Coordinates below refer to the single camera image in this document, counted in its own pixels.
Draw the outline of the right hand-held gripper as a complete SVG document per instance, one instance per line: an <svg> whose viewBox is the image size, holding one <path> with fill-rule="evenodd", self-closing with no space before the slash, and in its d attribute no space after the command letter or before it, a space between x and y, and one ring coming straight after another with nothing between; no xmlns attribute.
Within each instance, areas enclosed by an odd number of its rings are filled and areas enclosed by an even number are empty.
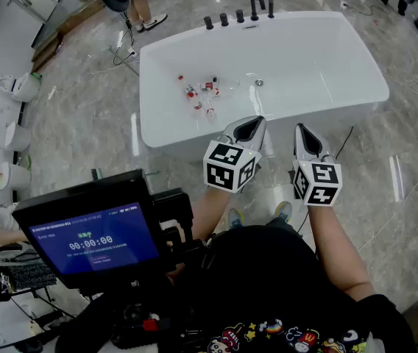
<svg viewBox="0 0 418 353"><path fill-rule="evenodd" d="M294 130L294 194L305 206L332 207L342 186L341 165L330 144L304 124Z"/></svg>

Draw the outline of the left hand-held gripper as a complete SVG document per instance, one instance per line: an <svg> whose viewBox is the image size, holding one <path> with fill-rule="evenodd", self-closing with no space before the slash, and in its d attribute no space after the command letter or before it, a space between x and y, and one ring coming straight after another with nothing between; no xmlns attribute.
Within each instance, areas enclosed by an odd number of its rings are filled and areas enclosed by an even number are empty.
<svg viewBox="0 0 418 353"><path fill-rule="evenodd" d="M225 134L212 140L203 158L207 186L237 193L257 174L266 119L249 116L229 124Z"/></svg>

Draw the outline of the person's left forearm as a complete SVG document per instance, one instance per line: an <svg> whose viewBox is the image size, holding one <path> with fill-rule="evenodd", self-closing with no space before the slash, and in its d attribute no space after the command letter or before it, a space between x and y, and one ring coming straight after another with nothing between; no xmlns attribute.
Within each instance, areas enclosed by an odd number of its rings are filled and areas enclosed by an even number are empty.
<svg viewBox="0 0 418 353"><path fill-rule="evenodd" d="M206 241L216 229L229 203L231 193L208 187L202 196L192 204L192 235Z"/></svg>

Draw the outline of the person's right forearm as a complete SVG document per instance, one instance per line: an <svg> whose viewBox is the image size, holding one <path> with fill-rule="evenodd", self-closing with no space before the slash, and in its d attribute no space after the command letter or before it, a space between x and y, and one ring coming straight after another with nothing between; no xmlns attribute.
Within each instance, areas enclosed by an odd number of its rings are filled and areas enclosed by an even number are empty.
<svg viewBox="0 0 418 353"><path fill-rule="evenodd" d="M328 279L359 302L375 294L361 256L332 207L308 208L313 239Z"/></svg>

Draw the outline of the white bathtub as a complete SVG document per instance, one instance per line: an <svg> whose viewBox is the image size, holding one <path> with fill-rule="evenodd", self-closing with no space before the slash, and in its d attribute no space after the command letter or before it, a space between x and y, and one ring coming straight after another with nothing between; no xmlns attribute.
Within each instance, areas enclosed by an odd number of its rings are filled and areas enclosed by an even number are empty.
<svg viewBox="0 0 418 353"><path fill-rule="evenodd" d="M202 102L196 112L178 76ZM228 99L204 96L200 82L238 80ZM255 85L257 79L263 86ZM208 140L228 124L251 115L283 123L352 123L361 108L389 98L389 87L359 34L339 12L305 11L262 15L257 21L212 30L191 29L141 49L141 136L152 148ZM216 111L211 123L205 102Z"/></svg>

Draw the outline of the person's right shoe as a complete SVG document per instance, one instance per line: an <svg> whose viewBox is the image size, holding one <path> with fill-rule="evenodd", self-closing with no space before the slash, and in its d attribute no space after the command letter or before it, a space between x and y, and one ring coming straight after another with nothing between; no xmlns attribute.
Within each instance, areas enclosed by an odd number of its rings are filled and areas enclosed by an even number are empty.
<svg viewBox="0 0 418 353"><path fill-rule="evenodd" d="M279 203L274 212L275 218L280 218L283 222L289 223L292 217L292 205L290 202Z"/></svg>

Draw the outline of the person's shoe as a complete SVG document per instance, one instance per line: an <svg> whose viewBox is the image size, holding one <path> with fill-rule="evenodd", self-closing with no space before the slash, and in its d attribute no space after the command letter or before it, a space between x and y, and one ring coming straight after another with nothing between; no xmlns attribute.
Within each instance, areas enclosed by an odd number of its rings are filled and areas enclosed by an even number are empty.
<svg viewBox="0 0 418 353"><path fill-rule="evenodd" d="M230 230L244 226L244 217L236 208L231 208L227 213L227 225Z"/></svg>
<svg viewBox="0 0 418 353"><path fill-rule="evenodd" d="M280 218L283 222L289 223L292 217L292 205L290 202L279 203L274 212L275 218Z"/></svg>

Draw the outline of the person's left shoe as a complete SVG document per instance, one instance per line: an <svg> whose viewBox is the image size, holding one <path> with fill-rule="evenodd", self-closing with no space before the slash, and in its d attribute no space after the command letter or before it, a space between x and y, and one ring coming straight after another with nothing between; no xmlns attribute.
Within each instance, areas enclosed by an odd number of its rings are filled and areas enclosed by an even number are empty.
<svg viewBox="0 0 418 353"><path fill-rule="evenodd" d="M227 213L227 225L230 230L244 226L244 217L236 208L231 208Z"/></svg>

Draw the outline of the black cartoon print shirt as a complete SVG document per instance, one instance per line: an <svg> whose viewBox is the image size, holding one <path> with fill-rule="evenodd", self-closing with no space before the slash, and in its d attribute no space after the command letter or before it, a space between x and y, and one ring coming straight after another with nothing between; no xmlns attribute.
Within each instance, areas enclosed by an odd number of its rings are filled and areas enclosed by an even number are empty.
<svg viewBox="0 0 418 353"><path fill-rule="evenodd" d="M174 289L205 333L189 353L417 353L410 326L376 293L357 302L280 218L217 235Z"/></svg>

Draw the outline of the black monitor blue screen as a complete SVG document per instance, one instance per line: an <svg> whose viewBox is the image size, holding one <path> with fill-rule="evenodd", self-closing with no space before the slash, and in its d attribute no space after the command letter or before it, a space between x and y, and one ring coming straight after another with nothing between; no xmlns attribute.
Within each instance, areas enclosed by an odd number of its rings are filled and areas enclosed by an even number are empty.
<svg viewBox="0 0 418 353"><path fill-rule="evenodd" d="M166 250L142 170L23 200L13 218L71 289L102 290L159 265Z"/></svg>

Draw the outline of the wooden platform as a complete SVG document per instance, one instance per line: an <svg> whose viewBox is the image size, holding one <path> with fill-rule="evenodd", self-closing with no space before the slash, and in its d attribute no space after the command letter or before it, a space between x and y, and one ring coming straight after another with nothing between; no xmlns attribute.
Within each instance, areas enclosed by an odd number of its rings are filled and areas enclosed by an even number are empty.
<svg viewBox="0 0 418 353"><path fill-rule="evenodd" d="M102 0L92 0L56 24L50 21L43 24L32 42L35 52L31 59L31 72L38 72L47 64L56 55L64 37L104 7Z"/></svg>

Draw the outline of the black chest rig red button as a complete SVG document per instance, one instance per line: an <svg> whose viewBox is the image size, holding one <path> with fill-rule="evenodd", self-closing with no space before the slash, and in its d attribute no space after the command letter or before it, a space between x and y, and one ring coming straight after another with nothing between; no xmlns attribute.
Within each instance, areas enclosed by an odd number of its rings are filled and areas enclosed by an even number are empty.
<svg viewBox="0 0 418 353"><path fill-rule="evenodd" d="M165 307L152 312L146 305L135 303L124 310L110 340L119 349L155 344L159 353L189 353L204 339L192 307Z"/></svg>

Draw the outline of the white toilet open lid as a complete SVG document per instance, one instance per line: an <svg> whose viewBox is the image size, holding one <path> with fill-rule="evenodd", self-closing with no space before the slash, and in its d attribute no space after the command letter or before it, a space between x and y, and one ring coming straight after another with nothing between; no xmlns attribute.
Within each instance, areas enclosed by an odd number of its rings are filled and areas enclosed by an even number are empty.
<svg viewBox="0 0 418 353"><path fill-rule="evenodd" d="M15 101L29 103L40 90L40 80L32 74L25 73L20 77L13 75L0 76L0 91Z"/></svg>

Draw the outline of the white toilet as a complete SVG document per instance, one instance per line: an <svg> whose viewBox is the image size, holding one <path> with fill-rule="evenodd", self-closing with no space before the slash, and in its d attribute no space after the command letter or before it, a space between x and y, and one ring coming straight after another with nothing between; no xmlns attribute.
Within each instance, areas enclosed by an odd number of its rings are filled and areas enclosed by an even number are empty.
<svg viewBox="0 0 418 353"><path fill-rule="evenodd" d="M31 142L32 133L12 122L9 125L0 126L0 150L23 151Z"/></svg>
<svg viewBox="0 0 418 353"><path fill-rule="evenodd" d="M0 190L25 190L30 183L30 170L9 162L0 165Z"/></svg>

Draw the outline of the black monitor mount rig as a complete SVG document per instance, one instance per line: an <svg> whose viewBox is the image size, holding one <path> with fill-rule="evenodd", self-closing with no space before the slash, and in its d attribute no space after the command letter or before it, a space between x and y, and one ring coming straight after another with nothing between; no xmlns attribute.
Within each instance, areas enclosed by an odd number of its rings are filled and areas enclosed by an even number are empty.
<svg viewBox="0 0 418 353"><path fill-rule="evenodd" d="M160 258L165 271L202 260L208 247L201 239L194 238L194 214L188 194L181 188L156 193L152 196L152 206L160 225L173 222L170 227L160 227L158 233L163 244Z"/></svg>

